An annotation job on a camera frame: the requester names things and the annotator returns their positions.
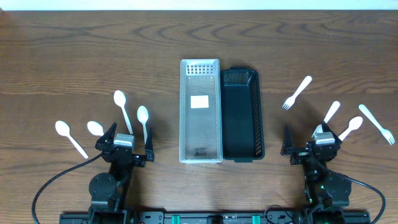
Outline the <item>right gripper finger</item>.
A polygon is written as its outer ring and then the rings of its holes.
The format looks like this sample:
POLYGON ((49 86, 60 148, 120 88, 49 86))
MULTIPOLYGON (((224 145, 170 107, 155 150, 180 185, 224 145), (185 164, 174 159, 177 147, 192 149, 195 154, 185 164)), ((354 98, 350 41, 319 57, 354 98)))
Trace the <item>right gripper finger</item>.
POLYGON ((331 132, 333 134, 333 136, 335 138, 335 143, 333 143, 333 144, 341 144, 342 143, 342 141, 338 138, 338 136, 330 129, 330 127, 324 121, 321 123, 321 125, 323 128, 323 133, 331 132))
POLYGON ((285 128, 284 128, 284 140, 282 142, 280 154, 281 154, 281 156, 290 155, 292 153, 293 149, 294 149, 293 140, 291 137, 289 126, 286 124, 285 128))

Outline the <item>white fork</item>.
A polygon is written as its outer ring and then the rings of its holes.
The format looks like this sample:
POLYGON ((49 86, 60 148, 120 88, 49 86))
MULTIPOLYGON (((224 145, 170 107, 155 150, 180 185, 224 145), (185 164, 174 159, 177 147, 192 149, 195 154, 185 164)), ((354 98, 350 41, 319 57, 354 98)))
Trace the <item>white fork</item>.
POLYGON ((303 79, 303 81, 301 82, 301 84, 298 86, 298 88, 296 89, 294 94, 292 96, 288 97, 285 100, 282 108, 285 109, 285 110, 288 110, 289 108, 291 108, 294 105, 296 98, 310 84, 311 81, 312 81, 312 77, 311 76, 306 76, 303 79))
POLYGON ((368 110, 368 108, 364 104, 360 104, 358 106, 359 110, 372 122, 375 127, 381 132, 381 134, 384 136, 384 138, 388 141, 390 145, 393 145, 396 143, 392 133, 388 130, 383 128, 377 119, 373 116, 373 114, 368 110))
MULTIPOLYGON (((334 101, 334 102, 331 104, 329 110, 327 111, 327 113, 326 113, 326 115, 325 115, 323 121, 324 121, 325 123, 329 122, 329 120, 331 120, 331 118, 332 118, 333 115, 336 113, 336 111, 338 110, 339 107, 340 107, 340 102, 339 102, 339 101, 334 101)), ((319 125, 315 128, 315 130, 314 130, 314 132, 313 132, 313 134, 312 134, 312 137, 314 137, 315 134, 322 133, 322 132, 323 132, 322 125, 319 124, 319 125)))

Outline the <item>white spoon basket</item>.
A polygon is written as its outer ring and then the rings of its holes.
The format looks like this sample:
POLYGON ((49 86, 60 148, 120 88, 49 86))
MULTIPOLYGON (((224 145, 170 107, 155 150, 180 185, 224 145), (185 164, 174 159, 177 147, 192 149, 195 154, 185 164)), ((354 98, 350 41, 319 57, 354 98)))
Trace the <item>white spoon basket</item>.
POLYGON ((144 133, 144 143, 147 141, 147 127, 146 123, 149 119, 149 112, 145 106, 140 106, 137 109, 137 119, 142 124, 143 133, 144 133))

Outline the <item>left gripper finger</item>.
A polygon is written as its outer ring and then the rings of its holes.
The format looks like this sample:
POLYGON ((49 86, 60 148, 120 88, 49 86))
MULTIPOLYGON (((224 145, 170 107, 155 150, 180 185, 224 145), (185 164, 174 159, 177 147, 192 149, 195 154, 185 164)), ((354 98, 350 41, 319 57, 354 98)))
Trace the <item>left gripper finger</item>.
POLYGON ((95 144, 95 148, 97 150, 106 150, 113 144, 116 127, 117 123, 114 122, 111 127, 97 140, 95 144))
POLYGON ((152 143, 152 128, 147 130, 147 138, 145 141, 145 150, 152 151, 153 150, 153 143, 152 143))

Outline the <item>white spoon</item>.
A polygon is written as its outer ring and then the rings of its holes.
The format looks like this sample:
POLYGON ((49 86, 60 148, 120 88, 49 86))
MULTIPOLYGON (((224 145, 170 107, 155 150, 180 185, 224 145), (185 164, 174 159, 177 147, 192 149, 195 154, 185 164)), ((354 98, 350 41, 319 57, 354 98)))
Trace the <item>white spoon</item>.
POLYGON ((77 143, 77 141, 70 134, 70 127, 64 121, 57 121, 55 123, 55 129, 59 135, 64 136, 70 140, 70 142, 74 145, 75 149, 85 158, 88 158, 88 154, 85 150, 77 143))
POLYGON ((114 98, 115 104, 118 105, 122 109, 124 120, 125 120, 127 129, 129 131, 129 134, 133 134, 132 125, 131 125, 131 122, 129 119, 129 115, 127 114, 127 111, 125 108, 126 96, 124 95, 124 93, 121 90, 116 90, 114 92, 113 98, 114 98))
POLYGON ((103 127, 96 121, 87 122, 89 132, 94 136, 102 136, 104 134, 103 127))
POLYGON ((338 138, 341 141, 343 141, 350 132, 360 128, 362 123, 363 123, 363 118, 361 116, 356 116, 352 118, 348 123, 348 127, 338 136, 338 138))

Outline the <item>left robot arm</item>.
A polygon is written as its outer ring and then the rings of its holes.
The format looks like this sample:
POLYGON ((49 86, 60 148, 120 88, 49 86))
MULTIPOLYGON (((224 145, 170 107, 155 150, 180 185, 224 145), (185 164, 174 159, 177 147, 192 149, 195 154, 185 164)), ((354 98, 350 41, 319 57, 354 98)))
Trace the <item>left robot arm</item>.
POLYGON ((110 163, 108 172, 95 175, 89 184, 91 206, 88 223, 135 223, 137 215, 124 208, 134 167, 145 167, 155 159, 152 130, 147 130, 145 154, 133 153, 134 146, 117 143, 116 123, 97 140, 95 148, 110 163))

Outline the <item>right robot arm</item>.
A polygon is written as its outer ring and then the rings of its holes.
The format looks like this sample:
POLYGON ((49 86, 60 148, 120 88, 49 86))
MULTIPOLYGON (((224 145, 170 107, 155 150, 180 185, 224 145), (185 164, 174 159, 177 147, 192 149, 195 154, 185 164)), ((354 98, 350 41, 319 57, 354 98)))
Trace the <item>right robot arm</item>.
POLYGON ((294 147, 289 127, 284 128, 280 154, 289 156, 291 165, 303 167, 305 196, 310 202, 303 210, 294 212, 292 223, 326 223, 329 213, 342 215, 343 208, 349 205, 351 183, 326 169, 326 163, 337 156, 342 141, 326 123, 322 123, 322 130, 305 147, 294 147))

